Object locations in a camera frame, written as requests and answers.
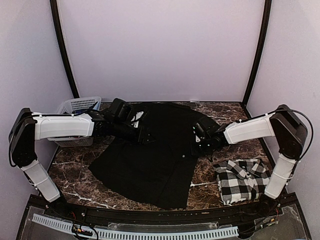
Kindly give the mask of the black long sleeve shirt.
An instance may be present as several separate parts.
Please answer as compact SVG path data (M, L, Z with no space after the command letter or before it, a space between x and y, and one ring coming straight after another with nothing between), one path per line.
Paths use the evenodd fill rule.
M139 144L115 138L88 169L107 188L130 200L165 210L185 209L198 161L192 155L193 127L220 126L186 105L143 102L133 108L144 113L140 125L154 141Z

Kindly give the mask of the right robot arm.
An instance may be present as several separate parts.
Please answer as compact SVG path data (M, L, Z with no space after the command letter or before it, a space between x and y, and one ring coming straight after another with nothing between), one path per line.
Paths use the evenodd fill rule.
M315 135L311 120L286 104L255 117L222 125L204 116L193 124L192 131L195 139L191 142L191 152L199 156L255 139L273 139L277 144L278 157L264 190L266 198L255 205L255 213L260 217L266 217L274 210L273 200L280 196L293 178L298 163L309 151Z

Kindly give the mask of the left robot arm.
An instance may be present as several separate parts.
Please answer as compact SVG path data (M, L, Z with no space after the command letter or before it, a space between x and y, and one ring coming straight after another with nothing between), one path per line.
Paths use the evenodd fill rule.
M8 136L8 161L22 170L26 178L51 203L51 210L60 218L71 213L62 192L39 162L35 141L52 138L96 138L113 136L128 142L149 144L154 141L142 121L146 111L115 98L110 107L99 111L95 101L87 108L71 113L39 113L29 108L20 110Z

